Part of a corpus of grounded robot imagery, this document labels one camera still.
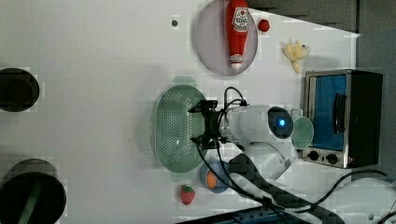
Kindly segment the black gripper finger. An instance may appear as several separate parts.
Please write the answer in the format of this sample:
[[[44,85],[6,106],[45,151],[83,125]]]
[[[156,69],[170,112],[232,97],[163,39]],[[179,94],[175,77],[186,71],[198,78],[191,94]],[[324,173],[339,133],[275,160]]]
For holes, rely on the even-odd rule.
[[[195,106],[188,110],[189,113],[201,113],[204,108],[205,100],[201,100]]]
[[[191,141],[196,145],[197,148],[204,149],[205,148],[205,138],[200,135],[198,137],[192,137]]]

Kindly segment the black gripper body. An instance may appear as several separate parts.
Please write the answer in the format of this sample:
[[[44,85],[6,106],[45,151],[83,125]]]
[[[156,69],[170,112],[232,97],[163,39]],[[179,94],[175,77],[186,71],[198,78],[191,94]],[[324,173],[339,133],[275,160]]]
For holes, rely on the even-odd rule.
[[[218,102],[215,100],[203,100],[202,116],[205,119],[203,149],[219,148],[219,142],[222,140],[219,126],[224,110],[217,110],[217,106]]]

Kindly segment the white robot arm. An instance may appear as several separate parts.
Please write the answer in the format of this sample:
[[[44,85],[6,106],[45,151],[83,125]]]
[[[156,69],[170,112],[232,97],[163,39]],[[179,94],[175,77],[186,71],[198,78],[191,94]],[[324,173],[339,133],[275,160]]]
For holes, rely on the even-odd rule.
[[[316,224],[395,224],[395,179],[339,178],[317,199],[284,187],[276,180],[296,158],[291,142],[296,120],[280,106],[231,104],[218,111],[216,101],[201,100],[189,112],[203,117],[205,129],[191,141],[197,151],[219,150],[231,143],[240,152],[221,161],[219,181],[239,195],[271,208],[279,216],[294,215]]]

